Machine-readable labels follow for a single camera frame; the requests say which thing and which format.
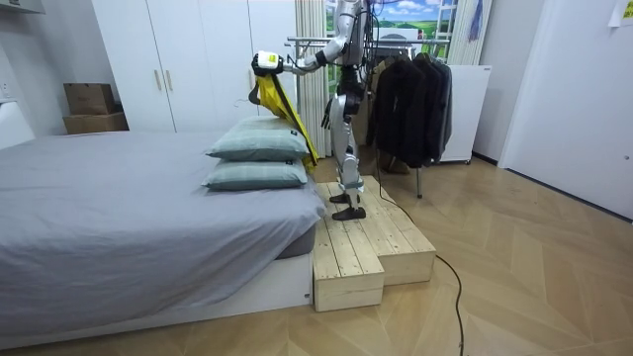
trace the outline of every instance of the wardrobe door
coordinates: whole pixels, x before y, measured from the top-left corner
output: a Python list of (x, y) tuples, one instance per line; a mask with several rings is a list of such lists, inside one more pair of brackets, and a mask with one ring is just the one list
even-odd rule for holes
[(174, 132), (145, 0), (93, 0), (131, 131)]
[[(295, 12), (295, 1), (279, 0), (248, 0), (250, 13), (250, 32), (252, 35), (253, 51), (271, 51), (280, 54), (286, 60), (289, 54), (295, 58), (295, 51), (284, 46), (288, 42), (288, 37), (297, 35), (297, 14)], [(295, 76), (291, 73), (279, 74), (279, 80), (284, 87), (286, 95), (297, 108), (297, 95), (295, 92)], [(271, 115), (270, 112), (260, 107), (260, 115)]]
[(232, 123), (216, 111), (198, 0), (146, 1), (176, 131), (226, 130)]
[(200, 0), (199, 3), (219, 118), (233, 124), (256, 116), (257, 106), (248, 102), (255, 77), (250, 66), (253, 51), (247, 1)]

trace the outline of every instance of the wooden platform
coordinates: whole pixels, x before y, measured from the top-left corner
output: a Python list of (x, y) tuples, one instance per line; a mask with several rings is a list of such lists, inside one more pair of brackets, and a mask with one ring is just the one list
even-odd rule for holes
[[(430, 279), (435, 248), (395, 205), (379, 196), (378, 182), (363, 177), (361, 206), (367, 218), (337, 222), (345, 209), (327, 198), (341, 193), (337, 183), (318, 184), (327, 216), (318, 224), (315, 246), (315, 306), (318, 312), (379, 304), (383, 287)], [(383, 190), (383, 197), (391, 200)]]

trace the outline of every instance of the wardrobe handle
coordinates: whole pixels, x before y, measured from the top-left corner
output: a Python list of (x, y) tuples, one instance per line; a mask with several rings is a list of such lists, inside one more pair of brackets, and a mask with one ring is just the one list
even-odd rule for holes
[(156, 86), (158, 86), (158, 91), (162, 91), (162, 85), (160, 85), (160, 77), (158, 76), (158, 70), (154, 69), (154, 77), (156, 78)]
[(169, 90), (174, 91), (174, 87), (171, 86), (171, 74), (169, 74), (169, 70), (167, 70), (167, 85), (169, 85)]

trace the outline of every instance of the curtain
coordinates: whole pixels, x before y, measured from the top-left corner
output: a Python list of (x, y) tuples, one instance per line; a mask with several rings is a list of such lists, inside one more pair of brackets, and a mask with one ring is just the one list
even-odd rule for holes
[[(297, 36), (325, 37), (324, 0), (296, 0)], [(314, 54), (320, 48), (308, 48), (306, 54)], [(318, 156), (331, 155), (329, 131), (321, 128), (325, 105), (327, 105), (327, 72), (325, 68), (304, 76), (298, 76), (297, 95), (299, 116), (306, 125)]]
[(471, 26), (475, 13), (477, 12), (477, 3), (480, 0), (460, 0), (457, 6), (457, 17), (455, 19), (455, 27), (451, 39), (451, 47), (448, 53), (448, 64), (457, 65), (479, 65), (479, 59), (482, 56), (482, 47), (484, 46), (484, 37), (488, 28), (488, 19), (490, 17), (493, 0), (483, 0), (482, 24), (479, 31), (479, 38), (474, 41), (469, 40)]

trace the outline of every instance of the pillow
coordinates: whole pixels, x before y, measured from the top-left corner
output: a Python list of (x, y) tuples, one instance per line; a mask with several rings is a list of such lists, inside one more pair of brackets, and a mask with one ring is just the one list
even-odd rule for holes
[(299, 187), (308, 182), (300, 160), (238, 162), (221, 160), (202, 182), (212, 190), (251, 190)]
[(253, 117), (239, 122), (205, 154), (239, 161), (287, 161), (310, 151), (306, 138), (286, 120)]

